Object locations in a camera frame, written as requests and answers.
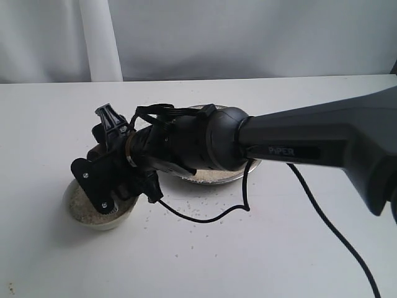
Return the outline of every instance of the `white table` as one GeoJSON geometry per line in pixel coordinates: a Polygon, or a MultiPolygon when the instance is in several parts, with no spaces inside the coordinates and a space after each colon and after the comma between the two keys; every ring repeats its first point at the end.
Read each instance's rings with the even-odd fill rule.
{"type": "MultiPolygon", "coordinates": [[[[314,212],[293,173],[264,161],[249,176],[252,211],[193,224],[141,197],[119,228],[67,215],[69,166],[95,143],[96,107],[214,102],[260,115],[397,85],[395,75],[0,86],[0,297],[372,297],[359,265],[314,212]]],[[[396,297],[397,226],[373,216],[338,169],[299,166],[319,204],[396,297]]],[[[202,187],[161,175],[165,200],[201,216],[241,201],[241,182],[202,187]]]]}

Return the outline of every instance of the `white curtain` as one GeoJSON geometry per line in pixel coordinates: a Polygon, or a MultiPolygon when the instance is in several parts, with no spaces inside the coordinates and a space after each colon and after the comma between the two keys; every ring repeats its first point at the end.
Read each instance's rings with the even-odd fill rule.
{"type": "Polygon", "coordinates": [[[396,0],[0,0],[0,83],[389,73],[396,0]]]}

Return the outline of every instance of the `white wall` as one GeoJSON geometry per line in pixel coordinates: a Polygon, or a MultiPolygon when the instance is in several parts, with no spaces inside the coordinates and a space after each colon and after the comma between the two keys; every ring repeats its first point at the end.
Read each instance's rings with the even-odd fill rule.
{"type": "MultiPolygon", "coordinates": [[[[0,0],[0,81],[88,80],[78,4],[0,0]]],[[[396,0],[109,0],[109,6],[124,79],[364,75],[389,73],[397,59],[396,0]]]]}

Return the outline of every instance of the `metal plate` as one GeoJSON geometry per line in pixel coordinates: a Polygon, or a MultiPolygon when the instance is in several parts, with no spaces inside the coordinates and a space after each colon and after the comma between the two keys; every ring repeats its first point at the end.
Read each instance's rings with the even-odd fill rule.
{"type": "MultiPolygon", "coordinates": [[[[201,106],[192,106],[191,108],[201,109],[201,106]]],[[[224,109],[225,106],[216,106],[217,109],[224,109]]],[[[260,160],[256,160],[253,162],[251,169],[249,169],[249,173],[256,169],[258,165],[261,163],[260,160]]],[[[207,169],[198,169],[197,173],[193,177],[185,178],[181,177],[182,180],[196,183],[196,184],[226,184],[233,181],[236,181],[244,176],[244,169],[239,171],[212,171],[207,169]]]]}

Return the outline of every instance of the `white tabletop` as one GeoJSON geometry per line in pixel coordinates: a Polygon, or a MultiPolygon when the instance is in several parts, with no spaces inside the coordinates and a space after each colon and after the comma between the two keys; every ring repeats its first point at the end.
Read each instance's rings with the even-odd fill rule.
{"type": "MultiPolygon", "coordinates": [[[[216,103],[261,115],[397,85],[395,75],[0,86],[0,297],[372,297],[360,266],[326,228],[283,163],[249,175],[250,213],[193,224],[138,200],[109,232],[79,226],[62,196],[71,162],[94,144],[96,107],[216,103]]],[[[319,204],[396,297],[397,226],[373,216],[338,169],[299,166],[319,204]]],[[[241,182],[161,175],[165,200],[201,217],[241,202],[241,182]]]]}

